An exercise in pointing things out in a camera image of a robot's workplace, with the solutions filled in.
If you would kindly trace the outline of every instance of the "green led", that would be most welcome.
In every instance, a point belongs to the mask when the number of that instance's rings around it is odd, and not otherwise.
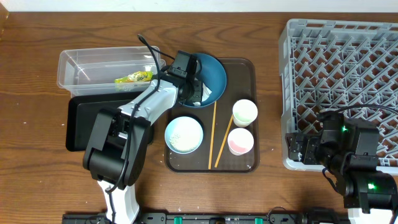
[[[371,190],[375,190],[376,186],[374,184],[368,184],[368,188]]]

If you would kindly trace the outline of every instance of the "yellow snack wrapper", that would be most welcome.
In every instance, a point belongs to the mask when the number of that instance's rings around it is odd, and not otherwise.
[[[146,82],[152,79],[152,72],[134,72],[126,77],[117,78],[115,83]]]

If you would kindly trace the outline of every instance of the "cup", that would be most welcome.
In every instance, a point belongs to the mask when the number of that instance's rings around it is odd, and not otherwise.
[[[253,135],[244,128],[236,128],[228,135],[228,147],[235,156],[249,152],[253,148],[253,145]]]
[[[244,128],[251,124],[258,115],[257,106],[250,100],[238,100],[232,107],[234,124]]]

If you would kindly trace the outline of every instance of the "chopstick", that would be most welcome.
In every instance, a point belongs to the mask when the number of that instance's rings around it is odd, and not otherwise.
[[[218,162],[220,161],[220,158],[221,158],[221,153],[223,153],[223,149],[224,149],[224,145],[225,145],[226,137],[228,136],[229,129],[231,128],[231,124],[232,124],[233,117],[234,117],[234,115],[232,114],[232,115],[231,115],[231,119],[229,120],[228,128],[226,128],[226,132],[225,132],[225,136],[224,136],[223,143],[221,144],[221,149],[220,149],[220,152],[218,153],[218,157],[217,157],[216,165],[214,166],[215,168],[217,168],[217,166],[218,166]]]
[[[217,107],[217,101],[214,102],[213,125],[212,125],[212,127],[211,127],[209,169],[211,169],[211,158],[213,157],[213,140],[214,140],[214,127],[215,127],[215,123],[216,123],[216,107]]]

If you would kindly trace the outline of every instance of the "blue plate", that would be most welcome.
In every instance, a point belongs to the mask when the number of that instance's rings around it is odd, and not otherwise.
[[[226,72],[223,65],[214,57],[202,53],[195,53],[194,55],[200,59],[202,65],[201,72],[196,78],[205,83],[211,90],[211,94],[206,101],[201,103],[201,106],[194,106],[190,103],[186,103],[184,106],[202,108],[213,104],[223,95],[226,88]]]

